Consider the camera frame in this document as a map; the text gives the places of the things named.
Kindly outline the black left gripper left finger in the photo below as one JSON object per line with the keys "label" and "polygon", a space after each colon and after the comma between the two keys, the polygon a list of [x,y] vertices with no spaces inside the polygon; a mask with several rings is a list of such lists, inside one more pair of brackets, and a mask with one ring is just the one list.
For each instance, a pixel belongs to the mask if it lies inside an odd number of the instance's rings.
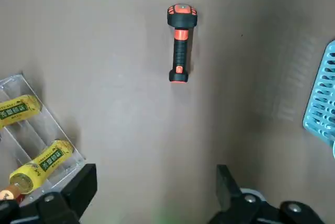
{"label": "black left gripper left finger", "polygon": [[1,200],[1,223],[80,223],[96,193],[96,165],[86,164],[60,192],[45,193],[25,206]]}

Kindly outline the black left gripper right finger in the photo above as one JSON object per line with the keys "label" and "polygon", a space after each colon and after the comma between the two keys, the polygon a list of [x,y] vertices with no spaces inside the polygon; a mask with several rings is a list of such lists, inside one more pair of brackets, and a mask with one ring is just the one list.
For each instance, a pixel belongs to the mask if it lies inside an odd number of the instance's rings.
{"label": "black left gripper right finger", "polygon": [[220,210],[209,223],[324,223],[304,203],[287,200],[274,207],[260,192],[239,187],[223,164],[216,166],[216,196]]}

